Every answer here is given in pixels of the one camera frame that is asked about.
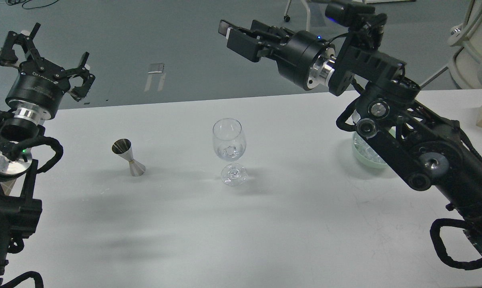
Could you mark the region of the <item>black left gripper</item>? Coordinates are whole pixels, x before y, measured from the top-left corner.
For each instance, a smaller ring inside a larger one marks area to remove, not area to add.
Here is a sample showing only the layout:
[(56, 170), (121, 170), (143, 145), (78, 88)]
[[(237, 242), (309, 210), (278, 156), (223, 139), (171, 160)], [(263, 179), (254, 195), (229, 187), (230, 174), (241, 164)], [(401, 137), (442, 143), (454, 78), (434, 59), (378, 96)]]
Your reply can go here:
[[(0, 49), (0, 66), (15, 68), (18, 76), (5, 103), (9, 108), (27, 107), (41, 109), (43, 120), (55, 118), (63, 95), (69, 93), (76, 102), (82, 101), (91, 89), (95, 76), (86, 68), (90, 53), (85, 52), (77, 68), (63, 71), (62, 79), (45, 71), (44, 59), (34, 45), (34, 37), (41, 24), (36, 22), (27, 34), (9, 31)], [(70, 89), (71, 77), (82, 79), (81, 86)]]

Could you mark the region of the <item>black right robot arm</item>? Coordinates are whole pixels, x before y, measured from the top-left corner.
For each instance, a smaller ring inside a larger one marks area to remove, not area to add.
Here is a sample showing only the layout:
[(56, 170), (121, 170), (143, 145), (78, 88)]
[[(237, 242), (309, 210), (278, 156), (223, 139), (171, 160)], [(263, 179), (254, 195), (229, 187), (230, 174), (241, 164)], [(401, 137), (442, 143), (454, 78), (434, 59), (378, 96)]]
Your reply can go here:
[(482, 157), (458, 121), (417, 102), (420, 87), (405, 76), (405, 62), (378, 50), (386, 14), (333, 0), (325, 16), (348, 29), (337, 54), (331, 40), (257, 20), (250, 28), (221, 20), (218, 32), (229, 49), (252, 62), (274, 60), (282, 77), (306, 91), (322, 84), (340, 96), (351, 84), (359, 96), (336, 126), (356, 132), (413, 190), (438, 188), (461, 219), (432, 223), (435, 252), (452, 268), (482, 268)]

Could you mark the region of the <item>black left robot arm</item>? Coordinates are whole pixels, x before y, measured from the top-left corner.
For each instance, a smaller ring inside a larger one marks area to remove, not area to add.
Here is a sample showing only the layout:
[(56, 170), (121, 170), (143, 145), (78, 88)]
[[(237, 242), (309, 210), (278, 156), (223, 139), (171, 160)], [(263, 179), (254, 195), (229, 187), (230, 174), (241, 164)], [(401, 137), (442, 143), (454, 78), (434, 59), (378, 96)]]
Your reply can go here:
[(36, 231), (43, 211), (42, 201), (34, 198), (36, 177), (63, 157), (60, 142), (45, 135), (44, 122), (56, 117), (65, 94), (81, 101), (95, 80), (86, 66), (87, 52), (71, 69), (42, 57), (34, 44), (40, 27), (9, 31), (0, 49), (0, 66), (18, 71), (5, 99), (9, 110), (0, 110), (0, 288), (15, 288), (28, 279), (36, 288), (44, 286), (32, 270), (4, 283), (7, 255), (21, 252)]

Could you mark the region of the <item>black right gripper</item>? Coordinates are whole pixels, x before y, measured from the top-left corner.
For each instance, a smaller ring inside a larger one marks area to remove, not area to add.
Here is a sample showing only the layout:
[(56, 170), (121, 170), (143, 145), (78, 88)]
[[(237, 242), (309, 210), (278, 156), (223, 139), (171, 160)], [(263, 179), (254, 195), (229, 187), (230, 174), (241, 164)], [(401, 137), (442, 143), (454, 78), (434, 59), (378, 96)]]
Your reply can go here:
[(310, 76), (318, 59), (328, 58), (335, 53), (334, 44), (309, 31), (295, 33), (285, 27), (269, 26), (258, 20), (253, 20), (250, 28), (220, 20), (219, 34), (227, 38), (227, 48), (251, 62), (259, 62), (262, 57), (267, 57), (274, 42), (287, 42), (278, 44), (273, 49), (271, 59), (276, 61), (282, 77), (304, 90), (319, 85)]

